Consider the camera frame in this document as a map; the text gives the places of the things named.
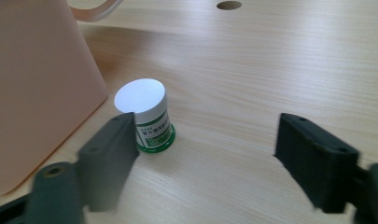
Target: wooden table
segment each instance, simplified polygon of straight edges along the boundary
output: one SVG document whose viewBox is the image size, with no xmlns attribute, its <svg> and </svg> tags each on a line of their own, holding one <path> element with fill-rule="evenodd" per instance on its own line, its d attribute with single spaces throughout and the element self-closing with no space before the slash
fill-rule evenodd
<svg viewBox="0 0 378 224">
<path fill-rule="evenodd" d="M 240 2 L 125 0 L 79 23 L 109 97 L 45 165 L 74 162 L 138 78 L 164 84 L 177 132 L 166 151 L 137 159 L 118 212 L 87 213 L 88 223 L 351 223 L 351 205 L 314 210 L 273 152 L 286 112 L 360 150 L 362 167 L 378 161 L 378 0 Z"/>
</svg>

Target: green jar label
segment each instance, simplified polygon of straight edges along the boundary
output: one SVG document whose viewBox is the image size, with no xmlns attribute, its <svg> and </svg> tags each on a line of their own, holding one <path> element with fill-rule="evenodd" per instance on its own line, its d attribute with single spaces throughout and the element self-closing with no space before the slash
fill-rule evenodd
<svg viewBox="0 0 378 224">
<path fill-rule="evenodd" d="M 136 140 L 141 149 L 152 149 L 164 146 L 173 134 L 167 111 L 155 120 L 136 124 Z"/>
</svg>

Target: hole in table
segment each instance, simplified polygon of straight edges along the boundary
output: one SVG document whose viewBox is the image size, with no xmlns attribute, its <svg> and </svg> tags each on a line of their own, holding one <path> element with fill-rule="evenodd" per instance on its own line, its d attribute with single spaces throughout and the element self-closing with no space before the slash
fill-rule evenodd
<svg viewBox="0 0 378 224">
<path fill-rule="evenodd" d="M 222 9 L 222 10 L 233 10 L 241 6 L 242 6 L 242 3 L 238 1 L 225 1 L 225 2 L 221 2 L 217 4 L 217 8 Z"/>
</svg>

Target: small jar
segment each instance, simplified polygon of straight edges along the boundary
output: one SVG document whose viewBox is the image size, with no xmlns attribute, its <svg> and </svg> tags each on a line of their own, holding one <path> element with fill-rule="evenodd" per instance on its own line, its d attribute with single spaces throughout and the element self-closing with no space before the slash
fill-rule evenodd
<svg viewBox="0 0 378 224">
<path fill-rule="evenodd" d="M 168 100 L 162 83 L 142 78 L 123 86 L 114 100 L 122 113 L 134 112 L 137 147 L 145 152 L 164 151 L 175 140 L 168 117 Z"/>
</svg>

